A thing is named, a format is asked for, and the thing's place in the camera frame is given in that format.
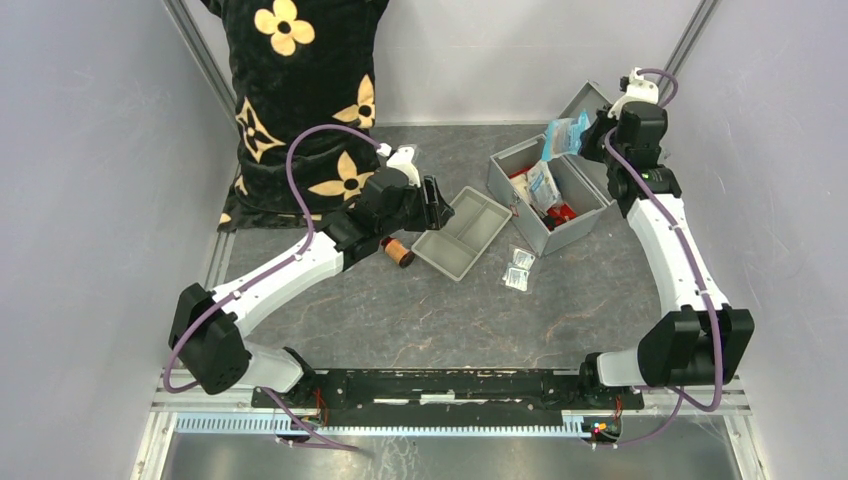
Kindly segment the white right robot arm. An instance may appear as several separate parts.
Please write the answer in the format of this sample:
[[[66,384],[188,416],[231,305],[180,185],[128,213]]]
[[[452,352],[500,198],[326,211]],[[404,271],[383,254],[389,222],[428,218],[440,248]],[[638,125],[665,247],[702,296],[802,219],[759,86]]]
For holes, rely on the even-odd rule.
[[[629,349],[588,357],[594,371],[577,382],[591,408],[612,401],[618,387],[726,385],[736,374],[755,324],[732,307],[698,251],[682,189],[660,161],[667,111],[643,101],[619,112],[606,104],[581,135],[582,158],[606,167],[607,189],[646,255],[660,297],[658,323]]]

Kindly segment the red first aid pouch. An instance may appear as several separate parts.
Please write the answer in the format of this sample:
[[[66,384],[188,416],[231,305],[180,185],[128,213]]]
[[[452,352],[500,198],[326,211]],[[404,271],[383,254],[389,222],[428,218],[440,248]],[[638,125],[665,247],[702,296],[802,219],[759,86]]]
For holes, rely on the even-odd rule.
[[[574,220],[578,214],[564,201],[552,205],[547,210],[539,210],[538,205],[534,202],[532,187],[536,182],[529,183],[527,173],[530,168],[524,168],[509,176],[509,181],[518,193],[520,199],[528,204],[530,210],[537,215],[542,221],[542,224],[549,230],[553,231],[571,220]]]

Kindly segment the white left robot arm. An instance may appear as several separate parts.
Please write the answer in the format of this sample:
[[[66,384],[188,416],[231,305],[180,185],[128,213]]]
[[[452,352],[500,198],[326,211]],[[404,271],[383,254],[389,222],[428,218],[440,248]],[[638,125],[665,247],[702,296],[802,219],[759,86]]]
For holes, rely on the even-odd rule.
[[[247,337],[270,314],[374,254],[396,232],[437,231],[454,214],[434,177],[413,184],[404,172],[385,167],[273,260],[210,291],[197,283],[186,287],[169,338],[171,359],[193,377],[186,387],[217,395],[251,384],[275,391],[290,407],[306,405],[314,381],[305,361],[291,349],[250,344]]]

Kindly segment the white wipes packet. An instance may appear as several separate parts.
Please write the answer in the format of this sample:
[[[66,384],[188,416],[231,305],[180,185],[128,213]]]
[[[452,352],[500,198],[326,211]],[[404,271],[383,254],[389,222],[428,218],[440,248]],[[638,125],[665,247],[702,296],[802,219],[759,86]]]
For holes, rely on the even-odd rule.
[[[527,191],[531,205],[539,212],[547,212],[563,204],[561,192],[549,168],[549,162],[539,160],[527,174]]]

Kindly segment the grey plastic divider tray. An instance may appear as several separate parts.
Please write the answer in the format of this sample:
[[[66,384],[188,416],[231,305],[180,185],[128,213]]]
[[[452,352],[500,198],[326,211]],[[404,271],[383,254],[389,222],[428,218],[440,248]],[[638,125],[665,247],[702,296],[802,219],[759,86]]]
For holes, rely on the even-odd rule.
[[[513,214],[470,186],[464,187],[450,206],[455,215],[441,230],[423,233],[411,250],[449,279],[460,282]]]

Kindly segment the silver metal case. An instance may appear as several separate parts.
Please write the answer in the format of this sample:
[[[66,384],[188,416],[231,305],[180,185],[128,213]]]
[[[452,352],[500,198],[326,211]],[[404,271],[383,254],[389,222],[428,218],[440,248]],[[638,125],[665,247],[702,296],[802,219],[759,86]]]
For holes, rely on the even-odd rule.
[[[513,224],[539,256],[549,255],[589,234],[602,214],[615,204],[607,190],[604,164],[564,154],[549,162],[549,170],[565,205],[577,217],[549,228],[511,182],[513,176],[527,172],[541,159],[545,140],[546,135],[541,133],[493,154],[487,179],[495,200],[512,211]]]

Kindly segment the clear bag of wipes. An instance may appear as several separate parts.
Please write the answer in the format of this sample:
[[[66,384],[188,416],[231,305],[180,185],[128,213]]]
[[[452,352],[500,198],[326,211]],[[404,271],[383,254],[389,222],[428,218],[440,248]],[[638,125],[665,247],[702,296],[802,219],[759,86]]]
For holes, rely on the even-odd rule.
[[[511,246],[509,248],[508,261],[501,281],[506,288],[529,293],[531,291],[531,279],[536,267],[537,255],[525,248]]]

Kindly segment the blue gauze packet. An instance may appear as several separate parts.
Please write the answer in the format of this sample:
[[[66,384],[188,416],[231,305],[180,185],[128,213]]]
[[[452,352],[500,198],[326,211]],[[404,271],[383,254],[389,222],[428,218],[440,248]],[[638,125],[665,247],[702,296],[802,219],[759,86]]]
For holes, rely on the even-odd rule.
[[[550,161],[562,155],[577,155],[582,146],[581,135],[591,125],[586,110],[577,117],[552,120],[544,133],[545,141],[540,159]]]

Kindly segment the amber pill bottle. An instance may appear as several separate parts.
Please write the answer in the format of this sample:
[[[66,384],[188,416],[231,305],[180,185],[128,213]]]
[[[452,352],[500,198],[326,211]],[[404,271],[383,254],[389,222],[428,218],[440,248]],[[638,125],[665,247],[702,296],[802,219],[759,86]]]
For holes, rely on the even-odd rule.
[[[416,259],[415,253],[395,237],[383,239],[381,246],[384,253],[402,269],[408,268]]]

